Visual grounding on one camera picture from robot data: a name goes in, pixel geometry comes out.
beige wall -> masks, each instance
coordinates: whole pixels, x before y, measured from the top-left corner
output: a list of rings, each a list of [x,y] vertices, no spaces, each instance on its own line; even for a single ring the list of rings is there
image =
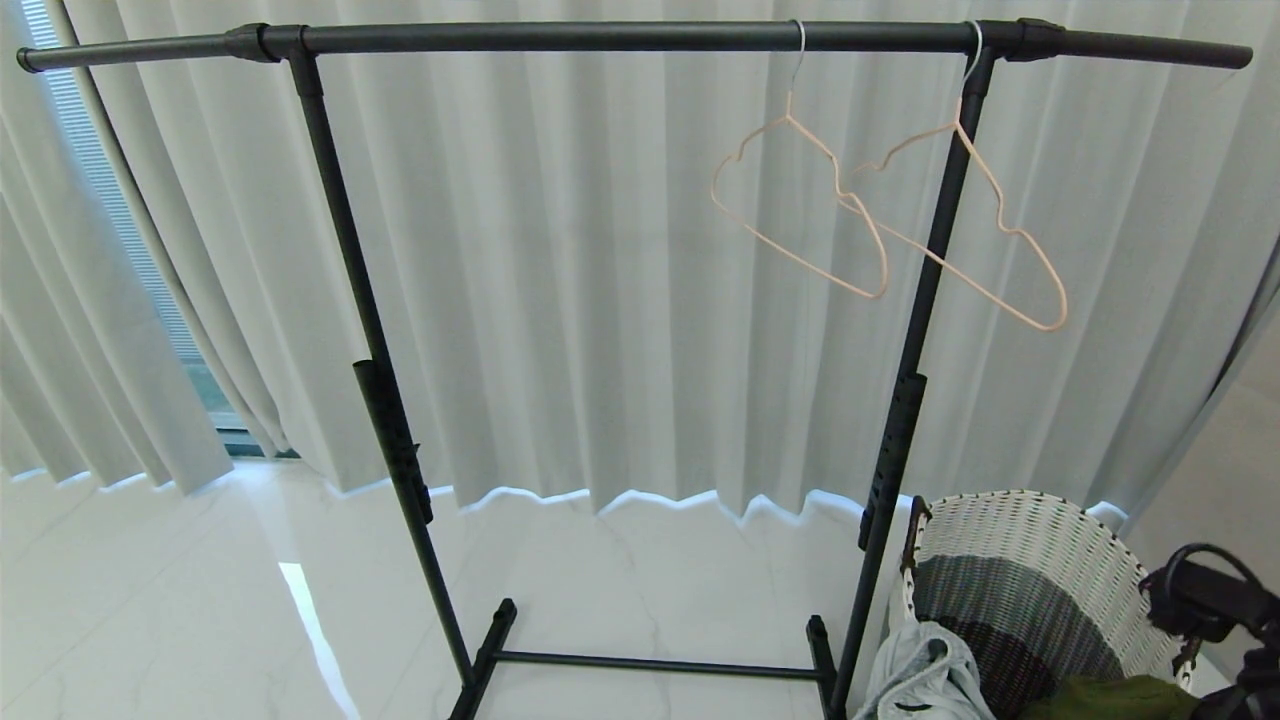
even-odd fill
[[[1188,542],[1212,542],[1280,592],[1280,300],[1245,345],[1239,366],[1125,542],[1148,566],[1162,565]],[[1234,676],[1240,655],[1256,646],[1236,629],[1208,656]]]

curtain fold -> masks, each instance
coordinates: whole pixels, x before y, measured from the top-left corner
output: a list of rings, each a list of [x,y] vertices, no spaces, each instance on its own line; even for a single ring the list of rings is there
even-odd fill
[[[908,492],[1140,497],[1207,397],[1280,228],[1280,99],[1266,79],[1280,72],[1280,12],[1265,1],[1231,13],[1083,1],[67,8],[82,42],[248,22],[1029,15],[1253,45],[1257,59],[1235,73],[1087,59],[996,68],[977,143],[1010,219],[1062,274],[1073,319],[1041,334],[943,279]],[[891,287],[869,302],[763,247],[708,197],[719,159],[781,114],[795,61],[320,59],[433,486],[454,486],[463,502],[498,486],[588,487],[600,505],[630,488],[717,489],[737,511],[762,493],[792,510],[812,489],[865,495],[920,256],[890,240]],[[950,119],[961,65],[812,53],[795,111],[844,167],[879,160]],[[367,350],[288,72],[224,59],[104,67],[93,78],[224,382],[339,488],[384,477],[349,368]],[[850,184],[878,219],[923,240],[945,155],[938,138]],[[726,172],[722,197],[867,284],[877,255],[859,219],[837,210],[823,165],[796,137],[771,133]],[[1051,314],[1048,283],[992,227],[993,205],[980,182],[966,187],[950,258],[1033,316]]]
[[[4,55],[26,23],[5,6]],[[192,491],[230,459],[72,156],[45,79],[4,63],[0,459],[10,474],[146,473]]]

woven basket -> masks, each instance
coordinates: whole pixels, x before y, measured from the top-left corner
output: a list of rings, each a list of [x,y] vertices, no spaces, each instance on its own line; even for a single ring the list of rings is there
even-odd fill
[[[1028,491],[911,507],[902,555],[908,618],[956,633],[997,717],[1016,717],[1068,676],[1152,675],[1190,687],[1198,643],[1153,628],[1147,575],[1102,523]]]

hanger hook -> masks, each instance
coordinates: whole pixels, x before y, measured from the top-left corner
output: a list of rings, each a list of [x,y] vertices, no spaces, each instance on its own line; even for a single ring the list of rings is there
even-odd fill
[[[800,65],[804,64],[805,33],[804,33],[804,23],[801,20],[791,18],[791,22],[796,23],[796,27],[800,28],[800,59],[796,60],[796,69],[791,70],[791,90],[795,90],[796,76],[800,74]]]
[[[982,55],[982,26],[978,20],[965,20],[965,23],[972,24],[974,32],[978,33],[978,49],[973,51],[973,60],[969,60],[969,67],[964,70],[964,77],[960,78],[960,91],[964,92],[964,83],[969,82],[969,76],[973,74],[973,69],[978,67],[978,55]]]

window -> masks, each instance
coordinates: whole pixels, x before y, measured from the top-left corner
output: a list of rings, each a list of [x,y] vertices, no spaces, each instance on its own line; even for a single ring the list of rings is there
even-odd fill
[[[45,9],[44,0],[23,0],[22,10],[27,17],[32,42],[36,47],[56,47],[60,45],[54,32],[52,22],[50,22],[49,13]],[[209,365],[200,355],[200,350],[196,348],[191,331],[182,319],[178,305],[173,301],[169,288],[165,287],[164,279],[151,260],[151,254],[147,252],[146,245],[138,234],[138,228],[133,224],[129,206],[125,204],[120,186],[115,181],[115,173],[111,170],[106,152],[102,150],[102,143],[84,109],[84,101],[76,87],[72,72],[49,70],[44,76],[47,78],[49,87],[52,91],[58,119],[61,123],[63,132],[67,135],[72,151],[76,159],[79,160],[81,167],[84,168],[84,176],[102,201],[111,224],[115,225],[115,232],[124,245],[124,252],[133,264],[133,269],[137,270],[147,295],[151,296],[156,314],[160,315],[160,320],[169,333],[169,342],[173,343],[178,359],[182,360],[182,365],[187,370],[187,377],[191,378],[192,384],[196,387],[196,392],[205,404],[210,419],[212,419],[218,429],[243,430],[244,423],[232,410],[223,391],[214,382],[214,377],[209,372]]]

